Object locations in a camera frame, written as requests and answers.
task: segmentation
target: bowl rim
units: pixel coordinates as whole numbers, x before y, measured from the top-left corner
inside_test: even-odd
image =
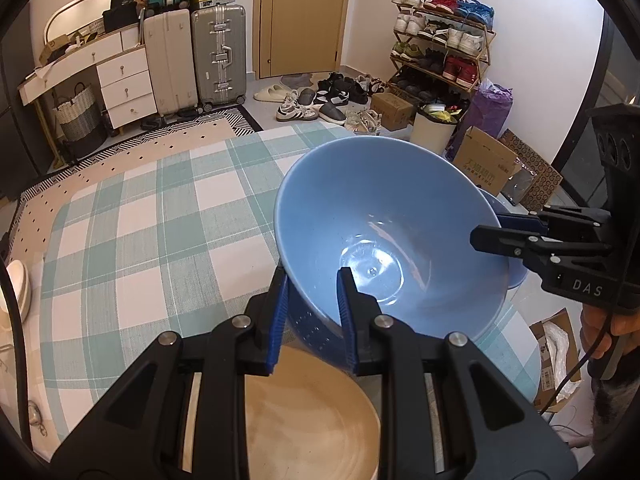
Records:
[[[300,286],[300,281],[297,279],[296,273],[295,272],[290,272],[290,270],[289,270],[290,265],[288,264],[288,261],[287,261],[287,255],[283,254],[283,251],[281,250],[282,233],[280,232],[280,229],[279,229],[280,222],[279,222],[278,218],[280,217],[280,212],[281,212],[281,209],[282,209],[282,195],[285,192],[284,190],[286,190],[286,187],[289,184],[289,181],[292,178],[295,178],[296,170],[299,170],[300,165],[301,165],[301,161],[306,159],[306,158],[309,158],[309,156],[312,153],[315,153],[316,156],[317,156],[318,153],[321,153],[324,150],[331,149],[331,147],[334,144],[343,143],[343,142],[396,142],[396,143],[405,145],[409,149],[422,151],[423,153],[425,153],[428,156],[432,157],[434,160],[437,160],[438,164],[446,163],[451,168],[453,168],[460,176],[462,176],[466,181],[468,181],[469,185],[473,189],[476,190],[477,195],[482,197],[482,203],[486,204],[486,206],[487,206],[487,208],[488,208],[488,210],[490,212],[490,215],[491,215],[492,223],[494,224],[491,227],[500,227],[500,222],[498,222],[498,217],[496,216],[495,211],[491,207],[489,202],[482,195],[482,190],[479,187],[476,187],[476,185],[473,182],[471,182],[471,180],[469,179],[468,176],[466,176],[464,173],[462,173],[462,171],[460,171],[456,166],[451,164],[448,160],[446,160],[445,158],[437,155],[436,153],[430,152],[426,148],[418,146],[417,144],[413,144],[411,142],[407,142],[407,141],[402,140],[402,139],[395,139],[393,137],[356,136],[356,135],[353,135],[353,136],[349,136],[349,137],[341,137],[340,139],[330,140],[329,142],[325,142],[324,144],[321,144],[320,146],[316,146],[316,147],[312,148],[311,150],[309,150],[308,152],[306,152],[304,155],[302,155],[289,168],[289,171],[287,171],[287,173],[285,174],[284,178],[282,179],[282,182],[280,183],[280,187],[278,188],[278,192],[276,193],[276,200],[275,200],[274,209],[273,209],[273,233],[274,233],[274,237],[275,237],[275,240],[276,240],[276,248],[278,250],[278,255],[280,257],[280,263],[283,265],[283,267],[285,269],[285,272],[287,273],[287,277],[291,280],[293,285],[296,287],[296,290],[297,290],[298,294],[305,301],[305,303],[309,307],[309,309],[311,309],[316,314],[316,316],[319,317],[321,322],[329,330],[331,330],[332,332],[334,332],[336,335],[338,335],[340,337],[342,337],[342,327],[340,326],[340,324],[335,322],[328,314],[326,314],[324,311],[322,311],[320,308],[318,308],[316,306],[316,304],[311,300],[309,295]],[[488,321],[488,323],[485,326],[482,327],[482,330],[479,330],[476,334],[471,334],[471,335],[470,334],[466,334],[471,340],[478,340],[478,338],[480,338],[482,335],[484,335],[486,330],[494,323],[494,321],[497,319],[498,315],[500,314],[500,310],[502,308],[502,304],[504,303],[507,291],[509,290],[508,289],[508,285],[509,285],[509,283],[508,283],[508,281],[509,281],[509,265],[508,265],[508,263],[505,265],[505,274],[506,274],[505,290],[504,290],[504,293],[503,293],[503,296],[502,296],[502,301],[500,302],[500,305],[497,307],[495,314]]]

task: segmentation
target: beige suitcase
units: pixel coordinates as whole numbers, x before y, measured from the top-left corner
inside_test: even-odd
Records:
[[[160,115],[198,104],[188,9],[172,10],[144,23],[146,61]]]

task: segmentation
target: silver suitcase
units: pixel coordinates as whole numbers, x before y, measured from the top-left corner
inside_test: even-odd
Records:
[[[143,30],[158,113],[173,114],[197,106],[189,10],[172,10],[147,18]]]
[[[198,94],[205,111],[213,105],[244,103],[246,19],[241,5],[218,5],[191,15]]]

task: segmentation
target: plaid tablecloth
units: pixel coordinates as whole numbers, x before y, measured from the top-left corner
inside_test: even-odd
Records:
[[[42,371],[61,440],[160,332],[208,332],[268,288],[284,174],[315,146],[350,135],[319,121],[285,126],[76,193],[54,222],[42,275]],[[537,344],[510,304],[479,346],[533,398]]]

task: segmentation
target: purple bag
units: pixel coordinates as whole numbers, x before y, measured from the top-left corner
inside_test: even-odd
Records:
[[[502,133],[511,105],[513,105],[512,89],[494,84],[488,79],[482,81],[447,150],[447,158],[453,159],[456,156],[465,138],[465,132],[472,126],[480,128],[497,139]]]

